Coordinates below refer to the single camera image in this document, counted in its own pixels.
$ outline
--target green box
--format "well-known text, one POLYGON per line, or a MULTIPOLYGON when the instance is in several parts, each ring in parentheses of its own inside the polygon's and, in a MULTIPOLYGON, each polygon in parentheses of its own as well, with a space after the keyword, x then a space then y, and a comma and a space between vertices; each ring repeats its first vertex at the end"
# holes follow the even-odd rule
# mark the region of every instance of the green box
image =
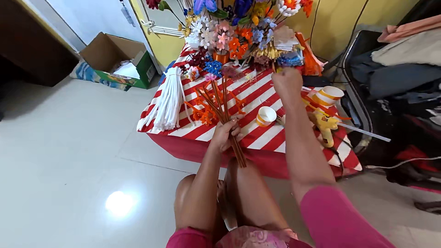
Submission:
POLYGON ((156 68, 146 51, 144 43, 100 32, 80 55, 103 80, 147 89, 156 68), (113 73, 124 60, 132 61, 140 79, 113 73))

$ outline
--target person's left hand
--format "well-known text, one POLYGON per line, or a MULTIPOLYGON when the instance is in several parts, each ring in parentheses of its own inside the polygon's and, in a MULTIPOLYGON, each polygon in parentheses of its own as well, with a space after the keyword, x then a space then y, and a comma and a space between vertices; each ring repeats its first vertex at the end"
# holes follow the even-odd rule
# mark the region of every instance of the person's left hand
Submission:
POLYGON ((238 124, 239 120, 242 119, 244 115, 232 116, 231 121, 222 124, 220 121, 217 123, 216 129, 214 130, 213 138, 211 139, 210 146, 216 147, 220 152, 224 152, 230 146, 230 140, 228 136, 231 135, 241 138, 243 134, 240 133, 240 126, 238 124))

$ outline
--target pink shirt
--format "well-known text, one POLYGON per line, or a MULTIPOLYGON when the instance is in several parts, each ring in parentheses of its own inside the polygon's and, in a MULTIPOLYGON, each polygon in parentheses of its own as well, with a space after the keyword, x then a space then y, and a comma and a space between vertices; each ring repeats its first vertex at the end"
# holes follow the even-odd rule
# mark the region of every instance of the pink shirt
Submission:
MULTIPOLYGON (((318 186, 311 189, 303 197, 300 211, 317 248, 395 247, 367 222, 336 187, 318 186)), ((286 244, 290 248, 310 247, 295 239, 286 244)), ((192 228, 176 231, 167 243, 167 248, 186 247, 211 248, 213 244, 206 234, 192 228)))

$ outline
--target striped paper cup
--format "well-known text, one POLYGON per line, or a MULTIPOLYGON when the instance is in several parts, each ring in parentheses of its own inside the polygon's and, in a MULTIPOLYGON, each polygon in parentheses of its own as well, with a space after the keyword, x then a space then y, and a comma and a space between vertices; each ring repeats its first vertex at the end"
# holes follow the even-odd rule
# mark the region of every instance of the striped paper cup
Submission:
POLYGON ((325 86, 312 96, 312 100, 322 106, 328 107, 334 105, 342 96, 344 96, 344 92, 339 88, 325 86))
POLYGON ((263 106, 257 113, 256 122, 261 127, 268 127, 277 118, 276 111, 270 107, 263 106))

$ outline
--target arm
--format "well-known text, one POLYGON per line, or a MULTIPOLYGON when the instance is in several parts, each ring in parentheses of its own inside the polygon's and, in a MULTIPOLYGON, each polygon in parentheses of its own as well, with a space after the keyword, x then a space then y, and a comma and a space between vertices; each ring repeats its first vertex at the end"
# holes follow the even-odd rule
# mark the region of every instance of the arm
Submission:
POLYGON ((272 76, 286 110, 286 160, 291 188, 317 247, 394 247, 352 206, 336 184, 300 97, 302 76, 293 68, 272 76))
POLYGON ((311 188, 335 184, 335 179, 306 114, 300 96, 303 79, 299 71, 285 68, 273 74, 272 79, 286 110, 286 160, 292 192, 300 204, 311 188))
POLYGON ((230 130, 232 135, 240 133, 236 118, 224 125, 219 122, 216 126, 202 164, 185 196, 181 210, 182 219, 177 229, 189 226, 208 233, 213 230, 216 219, 217 179, 221 166, 220 155, 231 145, 228 140, 230 130))

